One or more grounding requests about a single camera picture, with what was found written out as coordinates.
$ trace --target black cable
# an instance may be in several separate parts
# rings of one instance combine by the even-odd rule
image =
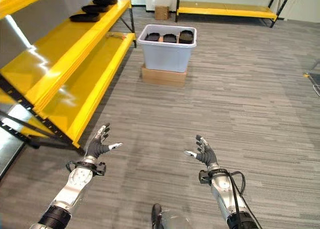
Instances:
[[[228,176],[230,177],[231,181],[231,186],[232,186],[232,192],[233,192],[233,198],[234,198],[234,204],[235,204],[235,212],[236,212],[236,221],[238,224],[238,229],[242,229],[242,224],[241,224],[241,219],[240,219],[240,210],[239,210],[239,205],[238,205],[238,198],[237,198],[237,193],[236,193],[236,188],[235,188],[235,180],[232,177],[232,175],[228,172]]]
[[[86,167],[86,166],[81,165],[81,164],[79,164],[79,163],[77,163],[77,162],[74,162],[74,161],[72,161],[72,160],[69,161],[67,164],[65,164],[65,167],[67,168],[67,170],[68,170],[70,173],[72,172],[72,170],[71,170],[71,168],[70,168],[70,164],[74,164],[74,165],[75,165],[75,168],[76,168],[76,167],[82,167],[82,168],[88,169],[88,170],[92,171],[93,175],[103,176],[103,174],[101,174],[101,173],[98,172],[97,170],[92,169],[92,168],[89,168],[89,167]]]
[[[240,194],[240,192],[239,192],[239,188],[238,188],[238,186],[237,186],[237,185],[235,185],[235,188],[236,188],[236,190],[238,191],[238,193]],[[255,220],[255,222],[258,224],[259,228],[260,228],[260,229],[263,229],[263,228],[262,228],[262,226],[260,225],[260,223],[259,223],[258,219],[256,218],[255,214],[251,211],[251,209],[250,209],[249,205],[247,204],[247,202],[246,202],[246,200],[245,200],[244,196],[240,196],[240,197],[241,197],[241,199],[243,200],[243,202],[244,202],[244,204],[245,204],[246,208],[248,209],[248,211],[249,211],[249,212],[250,212],[250,214],[252,215],[253,219],[254,219],[254,220]]]
[[[242,177],[242,182],[241,182],[241,190],[239,191],[239,189],[238,189],[238,187],[237,187],[237,184],[235,184],[235,186],[236,186],[236,188],[237,188],[237,190],[238,190],[238,192],[239,192],[239,195],[240,195],[240,197],[242,197],[243,196],[243,194],[244,194],[244,192],[245,192],[245,189],[246,189],[246,177],[245,177],[245,175],[241,172],[241,171],[234,171],[234,172],[232,172],[232,173],[230,173],[232,176],[234,176],[234,175],[238,175],[238,174],[240,174],[241,175],[241,177]]]

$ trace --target silver metal arm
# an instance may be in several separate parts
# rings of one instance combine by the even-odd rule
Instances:
[[[86,156],[83,161],[96,164],[97,159],[93,156]],[[56,195],[50,206],[57,206],[65,209],[71,215],[75,212],[77,202],[81,201],[89,187],[93,172],[90,169],[77,167],[70,175],[68,182]]]
[[[240,195],[245,188],[244,175],[237,171],[237,174],[242,175],[243,180],[243,188],[241,187],[241,191],[238,192],[232,173],[220,168],[216,154],[207,140],[200,135],[196,135],[195,138],[200,153],[189,150],[185,150],[184,153],[206,165],[207,171],[201,170],[199,172],[199,181],[201,184],[210,185],[211,192],[217,201],[222,217],[229,228],[234,229],[245,226],[244,228],[257,229],[258,227],[251,217],[250,209]]]
[[[91,184],[92,177],[95,175],[103,176],[105,174],[105,163],[101,162],[97,165],[97,158],[101,154],[123,145],[121,142],[112,145],[102,144],[102,141],[108,136],[109,126],[109,123],[103,125],[96,133],[82,161],[77,163],[70,162],[74,163],[76,168],[71,171],[66,185],[53,199],[39,222],[33,224],[30,229],[64,229],[67,226],[79,202]]]
[[[208,171],[220,168],[218,163],[207,167]],[[225,221],[236,212],[236,202],[230,177],[224,173],[217,173],[211,180],[211,192],[218,203],[222,217]],[[240,212],[249,212],[238,191],[236,198]]]

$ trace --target metal bracket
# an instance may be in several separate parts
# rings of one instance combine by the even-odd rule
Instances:
[[[126,23],[126,21],[120,17],[120,20],[123,22],[123,24],[125,24],[125,26],[130,30],[130,32],[134,33],[135,31]]]

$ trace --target plastic storage bin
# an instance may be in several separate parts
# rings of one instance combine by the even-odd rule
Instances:
[[[183,30],[193,32],[193,43],[170,43],[145,40],[147,34],[160,33],[179,36]],[[185,26],[147,25],[138,38],[142,45],[145,67],[153,70],[184,73],[188,67],[188,61],[192,50],[197,46],[197,29]]]

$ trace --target black container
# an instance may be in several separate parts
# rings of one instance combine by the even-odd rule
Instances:
[[[103,5],[85,5],[81,9],[85,13],[105,13],[108,11],[107,7]]]
[[[165,34],[163,36],[164,43],[177,43],[177,37],[174,34]]]
[[[190,30],[183,30],[180,32],[179,43],[192,44],[194,41],[194,33]]]
[[[144,40],[151,41],[151,42],[157,42],[157,41],[159,41],[159,38],[160,38],[160,34],[157,32],[153,32],[153,33],[146,35]]]
[[[99,13],[76,14],[69,17],[72,22],[95,23],[100,20]]]
[[[118,0],[93,0],[92,2],[96,5],[109,6],[116,4]]]

